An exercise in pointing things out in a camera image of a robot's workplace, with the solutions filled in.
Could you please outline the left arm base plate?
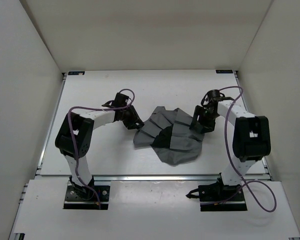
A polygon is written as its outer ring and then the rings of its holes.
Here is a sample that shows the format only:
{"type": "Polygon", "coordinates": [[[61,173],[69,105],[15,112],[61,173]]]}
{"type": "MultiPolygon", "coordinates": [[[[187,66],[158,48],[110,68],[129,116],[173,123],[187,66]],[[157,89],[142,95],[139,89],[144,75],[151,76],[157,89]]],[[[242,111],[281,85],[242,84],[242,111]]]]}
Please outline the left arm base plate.
{"type": "Polygon", "coordinates": [[[110,185],[95,185],[92,180],[88,186],[75,184],[69,177],[64,197],[63,209],[65,210],[108,210],[110,199],[110,185]]]}

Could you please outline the grey pleated skirt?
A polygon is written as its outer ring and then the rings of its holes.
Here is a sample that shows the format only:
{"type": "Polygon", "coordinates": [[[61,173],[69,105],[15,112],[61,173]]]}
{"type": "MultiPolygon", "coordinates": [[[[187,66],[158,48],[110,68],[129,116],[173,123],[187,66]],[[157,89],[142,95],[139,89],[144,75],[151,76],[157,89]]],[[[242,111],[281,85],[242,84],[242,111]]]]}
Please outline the grey pleated skirt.
{"type": "Polygon", "coordinates": [[[136,148],[151,147],[161,162],[178,166],[195,161],[202,152],[204,133],[190,128],[192,116],[180,108],[157,106],[133,138],[136,148]]]}

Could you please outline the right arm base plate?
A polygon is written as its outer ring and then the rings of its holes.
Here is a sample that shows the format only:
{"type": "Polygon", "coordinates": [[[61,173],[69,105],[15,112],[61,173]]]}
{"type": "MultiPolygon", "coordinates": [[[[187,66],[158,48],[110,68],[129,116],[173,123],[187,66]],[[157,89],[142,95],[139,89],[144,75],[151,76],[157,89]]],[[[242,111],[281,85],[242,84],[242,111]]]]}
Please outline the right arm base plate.
{"type": "Polygon", "coordinates": [[[241,184],[225,185],[221,176],[214,183],[198,185],[186,197],[199,199],[201,212],[244,212],[248,210],[241,184]]]}

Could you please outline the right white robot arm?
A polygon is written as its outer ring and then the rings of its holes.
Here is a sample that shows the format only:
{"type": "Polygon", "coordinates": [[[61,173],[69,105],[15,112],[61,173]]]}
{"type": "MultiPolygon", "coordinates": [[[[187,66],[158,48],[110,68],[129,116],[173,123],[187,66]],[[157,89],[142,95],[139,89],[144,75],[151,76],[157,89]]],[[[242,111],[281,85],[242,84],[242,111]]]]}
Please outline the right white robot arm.
{"type": "Polygon", "coordinates": [[[226,200],[241,185],[248,170],[270,154],[270,127],[266,116],[250,113],[227,97],[197,105],[190,129],[200,134],[211,133],[218,117],[225,119],[224,140],[230,164],[220,173],[214,195],[226,200]]]}

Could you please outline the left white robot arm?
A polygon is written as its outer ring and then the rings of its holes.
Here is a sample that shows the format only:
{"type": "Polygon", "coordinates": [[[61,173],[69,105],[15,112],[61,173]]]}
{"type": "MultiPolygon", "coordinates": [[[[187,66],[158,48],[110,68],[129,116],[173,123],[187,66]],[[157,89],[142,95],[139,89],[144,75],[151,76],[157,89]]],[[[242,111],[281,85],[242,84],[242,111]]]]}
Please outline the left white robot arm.
{"type": "Polygon", "coordinates": [[[98,205],[101,204],[100,194],[95,190],[86,155],[93,131],[114,122],[123,122],[128,130],[139,130],[144,126],[131,104],[111,106],[106,103],[103,108],[75,106],[66,114],[55,139],[55,147],[68,163],[69,181],[74,192],[84,201],[94,201],[98,205]]]}

